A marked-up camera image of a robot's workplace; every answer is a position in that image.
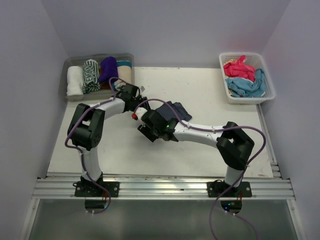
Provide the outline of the dark grey towel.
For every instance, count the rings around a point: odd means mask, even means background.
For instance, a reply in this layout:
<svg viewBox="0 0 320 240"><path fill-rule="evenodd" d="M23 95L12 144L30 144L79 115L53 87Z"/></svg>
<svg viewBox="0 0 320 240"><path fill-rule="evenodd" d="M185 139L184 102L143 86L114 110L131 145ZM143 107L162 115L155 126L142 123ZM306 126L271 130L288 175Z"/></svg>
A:
<svg viewBox="0 0 320 240"><path fill-rule="evenodd" d="M165 120L169 121L170 119L177 118L174 112L169 108L169 105L174 109L181 120L188 122L192 119L192 116L180 102L172 103L171 101L167 101L167 104L163 103L160 107L155 109Z"/></svg>

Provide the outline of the purple towel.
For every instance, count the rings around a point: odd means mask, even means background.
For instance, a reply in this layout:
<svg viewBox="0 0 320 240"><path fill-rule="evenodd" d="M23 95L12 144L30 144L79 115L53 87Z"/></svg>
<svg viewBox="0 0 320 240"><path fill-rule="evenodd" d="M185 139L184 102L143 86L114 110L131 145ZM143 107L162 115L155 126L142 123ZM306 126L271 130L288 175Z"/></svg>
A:
<svg viewBox="0 0 320 240"><path fill-rule="evenodd" d="M117 60L113 56L106 57L100 63L101 73L98 78L98 82L108 82L110 78L118 77L118 64Z"/></svg>

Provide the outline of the clear plastic tray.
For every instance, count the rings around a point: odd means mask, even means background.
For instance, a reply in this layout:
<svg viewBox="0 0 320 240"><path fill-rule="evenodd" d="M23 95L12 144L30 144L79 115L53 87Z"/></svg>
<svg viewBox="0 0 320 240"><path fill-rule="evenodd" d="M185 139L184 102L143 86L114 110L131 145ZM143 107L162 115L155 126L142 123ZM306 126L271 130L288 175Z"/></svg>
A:
<svg viewBox="0 0 320 240"><path fill-rule="evenodd" d="M117 53L117 54L94 54L84 56L69 57L64 61L58 94L64 96L68 101L89 101L89 100L103 100L112 96L110 89L102 89L87 94L71 94L67 95L67 72L70 67L78 66L82 67L86 60L92 59L99 64L107 57L115 57L117 61L129 61L131 63L131 83L135 84L135 70L134 70L134 56L130 53Z"/></svg>

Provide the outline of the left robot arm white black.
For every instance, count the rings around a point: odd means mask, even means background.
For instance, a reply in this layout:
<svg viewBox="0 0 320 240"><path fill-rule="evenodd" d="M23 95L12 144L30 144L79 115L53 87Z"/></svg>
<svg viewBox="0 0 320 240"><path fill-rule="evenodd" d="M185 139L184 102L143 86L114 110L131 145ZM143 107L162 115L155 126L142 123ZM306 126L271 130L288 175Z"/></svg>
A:
<svg viewBox="0 0 320 240"><path fill-rule="evenodd" d="M81 183L92 196L103 193L103 172L99 165L97 146L103 136L104 121L115 115L133 112L146 97L121 99L111 97L101 103L76 106L64 145L79 152L82 174Z"/></svg>

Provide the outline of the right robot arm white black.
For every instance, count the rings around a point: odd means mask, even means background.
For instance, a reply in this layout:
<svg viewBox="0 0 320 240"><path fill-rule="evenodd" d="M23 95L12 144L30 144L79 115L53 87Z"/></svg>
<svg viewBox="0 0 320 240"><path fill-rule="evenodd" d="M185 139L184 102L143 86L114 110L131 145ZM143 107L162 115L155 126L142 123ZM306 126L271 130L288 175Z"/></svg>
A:
<svg viewBox="0 0 320 240"><path fill-rule="evenodd" d="M235 196L241 190L243 172L255 142L234 122L224 126L205 126L177 120L157 124L141 124L137 129L151 142L157 139L173 142L192 142L218 149L227 165L223 192Z"/></svg>

